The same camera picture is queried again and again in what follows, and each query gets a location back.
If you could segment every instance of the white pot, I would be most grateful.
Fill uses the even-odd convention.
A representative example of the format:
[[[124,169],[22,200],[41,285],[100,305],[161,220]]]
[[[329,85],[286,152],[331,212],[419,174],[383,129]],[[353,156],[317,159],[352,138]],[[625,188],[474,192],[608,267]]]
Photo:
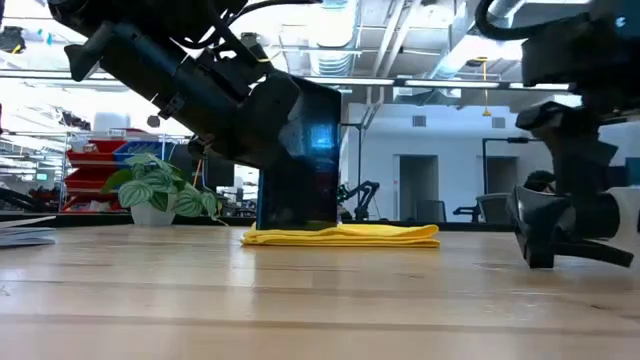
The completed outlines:
[[[169,205],[167,209],[173,209],[176,202],[176,195],[169,195]],[[160,211],[150,203],[142,203],[131,207],[131,217],[133,223],[142,226],[170,226],[176,214],[173,211]]]

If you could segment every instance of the paper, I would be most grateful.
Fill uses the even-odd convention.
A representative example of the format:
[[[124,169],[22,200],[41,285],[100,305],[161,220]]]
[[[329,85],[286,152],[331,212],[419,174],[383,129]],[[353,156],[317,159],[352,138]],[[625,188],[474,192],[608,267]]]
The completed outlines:
[[[53,239],[47,238],[53,235],[55,231],[54,229],[46,227],[17,227],[52,220],[55,218],[55,216],[46,216],[26,220],[0,222],[0,248],[55,244]]]

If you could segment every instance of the desk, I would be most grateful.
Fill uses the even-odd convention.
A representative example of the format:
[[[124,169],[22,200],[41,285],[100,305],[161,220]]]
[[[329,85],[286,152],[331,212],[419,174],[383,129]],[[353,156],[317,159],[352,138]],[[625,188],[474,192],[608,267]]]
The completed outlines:
[[[640,271],[511,234],[440,250],[242,248],[240,228],[58,230],[0,252],[3,360],[634,359]]]

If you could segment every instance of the plant leaf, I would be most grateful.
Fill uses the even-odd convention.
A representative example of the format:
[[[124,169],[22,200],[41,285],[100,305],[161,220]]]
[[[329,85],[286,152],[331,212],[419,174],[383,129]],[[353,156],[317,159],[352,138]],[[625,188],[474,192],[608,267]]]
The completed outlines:
[[[134,164],[133,166],[131,166],[131,172],[133,173],[134,180],[140,180],[147,173],[147,170],[142,164]]]
[[[172,173],[175,177],[177,177],[177,178],[179,178],[179,179],[184,179],[184,178],[182,177],[182,170],[178,169],[177,167],[175,167],[175,166],[173,166],[173,165],[171,165],[171,164],[169,164],[169,167],[171,167],[171,173]]]
[[[107,181],[102,186],[100,190],[101,193],[106,194],[109,191],[117,188],[118,186],[133,180],[133,173],[129,169],[122,169],[114,172],[109,176]]]
[[[201,195],[197,190],[193,192],[186,187],[183,191],[178,193],[174,211],[176,214],[186,217],[200,216],[202,213],[202,202],[200,201],[200,198]]]
[[[130,158],[127,158],[124,160],[124,162],[126,162],[128,165],[136,165],[136,164],[140,164],[140,165],[147,165],[149,163],[154,162],[154,160],[156,160],[157,158],[149,153],[143,153],[143,154],[136,154],[133,155]]]
[[[173,185],[176,187],[178,192],[184,190],[185,186],[187,186],[187,182],[184,180],[173,180]]]
[[[173,185],[171,176],[161,169],[149,172],[141,179],[141,181],[151,186],[153,191],[171,192]]]
[[[167,211],[169,206],[169,194],[165,192],[154,192],[149,203],[160,211]]]
[[[194,192],[194,193],[200,194],[200,191],[198,191],[198,189],[196,189],[193,185],[189,184],[186,181],[185,181],[185,184],[184,184],[184,189],[182,191],[190,191],[190,192]]]
[[[149,201],[153,196],[153,189],[142,181],[132,180],[122,185],[118,190],[120,206],[131,207]]]
[[[201,196],[202,205],[212,219],[218,214],[218,199],[212,193],[204,193]]]

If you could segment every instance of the yellow cloth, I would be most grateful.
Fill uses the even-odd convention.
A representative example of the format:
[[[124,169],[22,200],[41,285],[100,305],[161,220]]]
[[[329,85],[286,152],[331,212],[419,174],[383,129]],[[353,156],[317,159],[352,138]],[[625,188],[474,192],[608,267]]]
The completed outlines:
[[[438,248],[440,242],[431,237],[438,227],[398,227],[390,225],[346,225],[319,231],[255,230],[244,234],[245,245],[276,246],[369,246]]]

